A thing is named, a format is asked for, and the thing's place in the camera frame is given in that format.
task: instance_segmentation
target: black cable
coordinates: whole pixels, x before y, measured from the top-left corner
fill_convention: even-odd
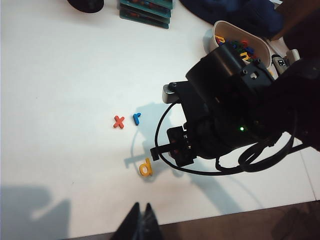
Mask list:
[[[232,175],[232,174],[238,174],[243,172],[243,170],[240,168],[240,166],[236,166],[236,167],[232,167],[232,168],[226,168],[226,167],[221,167],[221,169],[223,169],[223,171],[196,171],[196,170],[191,170],[191,169],[186,169],[183,167],[179,167],[176,166],[174,164],[172,164],[171,162],[169,162],[163,155],[161,152],[159,152],[159,145],[158,145],[158,135],[159,135],[159,130],[161,127],[161,124],[164,120],[164,118],[166,117],[166,115],[168,114],[168,112],[170,111],[170,109],[178,104],[180,102],[180,100],[177,100],[175,102],[173,102],[163,113],[163,115],[160,118],[160,121],[158,123],[158,126],[156,127],[156,131],[155,131],[155,136],[154,136],[154,144],[155,144],[155,148],[157,150],[157,152],[159,153],[159,157],[166,163],[168,164],[170,167],[180,170],[182,172],[186,172],[186,173],[190,173],[190,174],[196,174],[196,175],[204,175],[204,176],[223,176],[223,175]]]
[[[191,170],[191,169],[186,169],[183,167],[179,167],[176,166],[174,164],[172,164],[171,162],[169,162],[164,156],[163,154],[159,151],[159,145],[158,145],[158,135],[159,135],[159,131],[160,131],[160,127],[162,125],[162,122],[164,120],[164,118],[166,117],[166,115],[168,114],[168,112],[170,111],[170,109],[176,105],[180,103],[180,100],[177,100],[175,102],[173,102],[163,113],[163,115],[161,116],[159,123],[157,125],[156,131],[155,131],[155,136],[154,136],[154,144],[155,144],[155,148],[158,152],[159,157],[166,163],[168,164],[170,167],[182,171],[182,172],[186,172],[186,173],[190,173],[190,174],[196,174],[196,175],[203,175],[203,176],[224,176],[224,175],[233,175],[233,174],[238,174],[241,172],[258,172],[258,171],[262,171],[265,170],[267,168],[272,167],[273,165],[279,163],[286,155],[290,154],[290,153],[294,153],[296,151],[299,151],[301,149],[307,148],[309,147],[309,145],[307,144],[300,144],[298,146],[292,147],[293,146],[293,142],[294,142],[294,138],[296,135],[296,131],[297,131],[297,123],[298,123],[298,114],[297,111],[294,110],[294,118],[293,118],[293,131],[292,131],[292,135],[289,139],[289,141],[286,143],[286,145],[277,153],[275,153],[274,155],[267,157],[257,163],[252,163],[262,152],[263,150],[270,145],[270,139],[266,139],[263,140],[261,142],[256,143],[255,145],[249,147],[247,150],[245,150],[239,157],[238,159],[238,166],[235,167],[222,167],[219,163],[220,157],[217,157],[215,159],[215,168],[218,170],[217,172],[211,172],[211,171],[197,171],[197,170]]]
[[[272,156],[269,156],[259,162],[252,163],[257,157],[257,153],[259,151],[263,151],[263,149],[266,147],[266,141],[258,142],[255,145],[249,147],[246,149],[239,157],[238,163],[240,165],[240,168],[249,173],[253,172],[259,172],[265,169],[268,169],[275,164],[279,163],[285,156],[287,156],[289,153],[291,153],[292,145],[294,144],[295,135],[297,132],[297,123],[298,123],[298,114],[297,110],[294,109],[293,111],[293,131],[291,134],[291,137],[289,141],[286,143],[286,145],[277,153],[275,153]]]

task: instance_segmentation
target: green card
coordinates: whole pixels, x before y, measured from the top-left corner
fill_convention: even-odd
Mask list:
[[[166,9],[173,9],[172,0],[148,0],[150,3],[157,4]]]
[[[155,20],[145,14],[136,13],[134,11],[125,9],[123,7],[120,8],[120,18],[135,21],[138,23],[153,25],[153,26],[164,28],[164,29],[169,28],[169,24],[167,23]]]
[[[120,0],[121,4],[140,9],[142,11],[161,16],[163,18],[171,17],[171,10],[163,6],[156,5],[145,0]]]
[[[158,16],[158,15],[152,14],[150,12],[142,11],[142,10],[135,8],[135,7],[132,7],[132,6],[124,5],[122,3],[120,3],[120,9],[127,9],[127,10],[130,10],[131,12],[136,13],[136,14],[147,16],[151,19],[157,20],[157,21],[165,23],[165,24],[170,23],[170,18]]]

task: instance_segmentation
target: white surface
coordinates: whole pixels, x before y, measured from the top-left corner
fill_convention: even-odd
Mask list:
[[[282,1],[281,0],[270,0],[270,2],[273,2],[275,4],[282,4]]]
[[[301,151],[301,155],[308,172],[315,198],[320,200],[320,152],[308,147]]]
[[[282,58],[284,58],[287,52],[290,50],[287,47],[283,37],[273,41],[270,41],[265,38],[265,41],[268,43],[269,47],[273,50],[273,52],[275,54],[278,54]]]
[[[66,0],[1,4],[2,239],[111,232],[137,201],[166,224],[315,199],[299,153],[260,173],[181,175],[157,161],[152,178],[138,175],[167,107],[162,86],[185,80],[208,49],[212,26],[179,1],[169,30],[120,19],[114,0],[97,14]],[[124,129],[113,129],[115,115]],[[183,122],[175,107],[160,143]]]

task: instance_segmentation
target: white bowl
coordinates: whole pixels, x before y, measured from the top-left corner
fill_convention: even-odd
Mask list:
[[[241,42],[246,40],[248,46],[254,49],[254,55],[261,59],[266,68],[271,66],[271,52],[268,45],[259,37],[232,25],[227,21],[216,21],[212,29],[212,38],[210,40],[210,51],[219,47],[215,35],[228,39],[229,41]]]

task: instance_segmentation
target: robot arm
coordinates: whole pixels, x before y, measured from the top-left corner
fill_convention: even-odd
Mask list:
[[[320,60],[302,59],[274,80],[258,59],[245,65],[228,44],[202,58],[187,74],[188,81],[164,86],[165,103],[181,104],[186,123],[167,130],[169,144],[158,146],[156,132],[153,160],[162,158],[171,167],[202,175],[256,172],[273,166],[287,154],[312,146],[320,150]],[[291,138],[274,156],[251,164],[283,132]],[[293,148],[294,137],[303,145]],[[219,157],[234,149],[255,144],[239,158],[239,166],[224,168]],[[162,153],[169,152],[176,165]],[[216,159],[220,172],[181,168],[197,156]]]

